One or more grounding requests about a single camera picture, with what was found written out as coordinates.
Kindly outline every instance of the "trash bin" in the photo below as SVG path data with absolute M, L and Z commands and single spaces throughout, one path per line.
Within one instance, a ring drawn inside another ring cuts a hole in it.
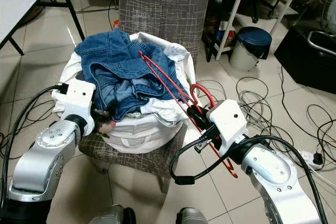
M 266 59 L 272 42 L 271 35 L 258 27 L 244 27 L 237 34 L 237 43 L 230 65 L 239 71 L 249 71 L 259 59 Z

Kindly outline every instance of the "blue denim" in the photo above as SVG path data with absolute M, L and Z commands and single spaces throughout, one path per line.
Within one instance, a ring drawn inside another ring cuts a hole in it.
M 118 29 L 89 36 L 75 48 L 81 56 L 85 80 L 96 85 L 96 108 L 109 111 L 115 121 L 145 105 L 149 97 L 172 99 L 141 59 L 139 50 L 185 92 L 176 77 L 174 61 L 160 47 L 148 42 L 131 42 L 128 34 Z M 178 91 L 173 85 L 158 70 L 155 71 L 178 98 Z

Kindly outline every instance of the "white cord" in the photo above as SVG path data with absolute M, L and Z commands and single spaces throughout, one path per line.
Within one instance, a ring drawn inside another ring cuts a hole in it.
M 330 182 L 329 180 L 327 180 L 326 178 L 324 178 L 322 175 L 320 175 L 318 172 L 316 172 L 310 165 L 308 165 L 308 167 L 315 173 L 315 175 L 317 175 L 321 180 L 323 180 L 324 182 L 326 182 L 329 186 L 331 186 L 332 188 L 334 188 L 336 190 L 336 185 L 333 182 Z

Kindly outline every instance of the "blue trash bin lid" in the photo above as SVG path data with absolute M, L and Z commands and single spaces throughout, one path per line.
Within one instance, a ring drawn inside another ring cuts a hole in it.
M 266 59 L 272 42 L 271 35 L 258 27 L 247 26 L 239 30 L 238 40 L 257 58 Z

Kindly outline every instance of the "white laundry bag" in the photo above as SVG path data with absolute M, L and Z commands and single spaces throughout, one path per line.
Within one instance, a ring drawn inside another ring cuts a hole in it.
M 177 79 L 189 93 L 190 84 L 195 83 L 195 71 L 192 57 L 183 46 L 143 32 L 130 35 L 130 39 L 160 46 L 175 62 Z M 73 52 L 59 81 L 68 83 L 81 70 L 81 58 Z M 53 91 L 52 98 L 56 101 L 53 111 L 61 115 L 64 102 L 59 91 Z M 163 102 L 150 98 L 148 104 L 141 107 L 141 112 L 126 115 L 120 122 L 113 122 L 113 130 L 102 134 L 104 141 L 122 153 L 151 152 L 169 142 L 188 118 L 173 99 Z

